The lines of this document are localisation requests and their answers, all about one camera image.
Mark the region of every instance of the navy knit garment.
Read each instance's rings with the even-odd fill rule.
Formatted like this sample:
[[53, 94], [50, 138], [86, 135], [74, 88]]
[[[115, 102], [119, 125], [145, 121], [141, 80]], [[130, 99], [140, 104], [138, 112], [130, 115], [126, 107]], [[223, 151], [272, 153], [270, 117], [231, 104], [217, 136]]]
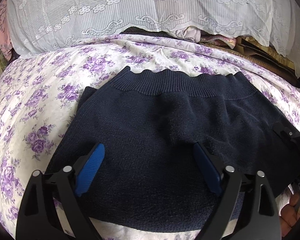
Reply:
[[275, 122], [295, 130], [241, 72], [189, 77], [126, 67], [99, 90], [85, 89], [46, 173], [103, 143], [103, 163], [78, 198], [86, 215], [144, 231], [197, 230], [217, 197], [193, 144], [241, 172], [264, 171], [277, 196], [300, 174], [300, 158], [272, 131]]

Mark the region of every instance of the knit fabric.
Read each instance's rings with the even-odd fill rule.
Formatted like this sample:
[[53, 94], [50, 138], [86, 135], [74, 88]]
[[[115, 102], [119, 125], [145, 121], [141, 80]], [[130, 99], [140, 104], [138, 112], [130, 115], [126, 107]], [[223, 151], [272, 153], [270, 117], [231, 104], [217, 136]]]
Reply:
[[243, 173], [264, 171], [275, 196], [300, 173], [298, 154], [272, 125], [295, 128], [241, 72], [189, 77], [126, 67], [99, 90], [86, 88], [79, 106], [46, 173], [103, 143], [103, 163], [78, 198], [95, 219], [152, 232], [200, 229], [218, 199], [195, 163], [196, 142]]

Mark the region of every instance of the white fabric with purple flowers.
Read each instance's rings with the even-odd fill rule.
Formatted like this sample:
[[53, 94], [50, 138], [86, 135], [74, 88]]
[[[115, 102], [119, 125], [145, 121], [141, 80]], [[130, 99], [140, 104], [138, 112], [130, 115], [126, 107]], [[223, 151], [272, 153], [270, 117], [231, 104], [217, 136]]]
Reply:
[[[189, 76], [242, 71], [300, 130], [300, 90], [245, 59], [168, 38], [110, 35], [90, 42], [18, 59], [0, 77], [0, 222], [12, 236], [29, 177], [36, 169], [46, 169], [84, 88], [101, 87], [127, 65], [135, 73], [170, 69]], [[64, 230], [72, 234], [60, 203], [55, 204]], [[104, 239], [191, 240], [198, 233], [151, 233], [93, 223]]]

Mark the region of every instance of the bed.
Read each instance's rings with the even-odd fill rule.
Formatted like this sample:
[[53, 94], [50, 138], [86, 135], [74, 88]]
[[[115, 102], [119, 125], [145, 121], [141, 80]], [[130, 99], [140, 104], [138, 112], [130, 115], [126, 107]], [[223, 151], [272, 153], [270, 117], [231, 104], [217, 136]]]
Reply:
[[[205, 10], [206, 15], [215, 15], [215, 22], [209, 17], [199, 18], [202, 13], [193, 16], [174, 6], [178, 0], [133, 0], [140, 8], [136, 6], [134, 14], [125, 19], [119, 12], [131, 1], [7, 0], [9, 35], [14, 49], [22, 55], [0, 77], [0, 222], [13, 237], [28, 179], [36, 169], [45, 171], [74, 118], [84, 88], [100, 88], [127, 65], [135, 73], [170, 69], [189, 76], [241, 71], [300, 131], [300, 89], [260, 65], [180, 38], [119, 34], [137, 26], [176, 35], [177, 30], [194, 26], [225, 37], [251, 35], [260, 44], [272, 44], [278, 53], [290, 55], [298, 76], [300, 9], [294, 0], [204, 0], [213, 4]], [[199, 10], [202, 2], [196, 1], [194, 8]], [[152, 7], [154, 2], [159, 13]], [[175, 11], [166, 11], [168, 5]], [[247, 17], [238, 18], [239, 24], [215, 14], [216, 8], [228, 15], [227, 10], [235, 7], [241, 15], [243, 11], [256, 13], [252, 18], [256, 24]], [[279, 207], [289, 201], [285, 195], [278, 197]], [[56, 201], [55, 206], [65, 232], [71, 235], [62, 205]], [[153, 233], [92, 222], [104, 239], [186, 240], [198, 233]]]
[[[0, 78], [0, 222], [12, 236], [27, 181], [33, 170], [46, 169], [84, 88], [101, 87], [126, 65], [135, 73], [168, 68], [190, 76], [241, 71], [300, 130], [300, 90], [240, 57], [187, 41], [141, 35], [110, 35], [89, 42], [18, 59]], [[187, 239], [197, 233], [140, 232], [93, 222], [105, 239]], [[64, 227], [71, 234], [69, 226]]]

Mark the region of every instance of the human hand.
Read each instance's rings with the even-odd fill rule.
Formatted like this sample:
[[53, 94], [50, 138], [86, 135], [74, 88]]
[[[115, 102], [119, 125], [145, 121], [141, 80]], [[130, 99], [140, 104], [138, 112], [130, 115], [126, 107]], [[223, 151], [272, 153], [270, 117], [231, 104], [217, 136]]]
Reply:
[[282, 237], [285, 237], [300, 218], [300, 207], [295, 211], [294, 206], [299, 201], [299, 193], [291, 196], [289, 204], [285, 205], [281, 210], [280, 224]]

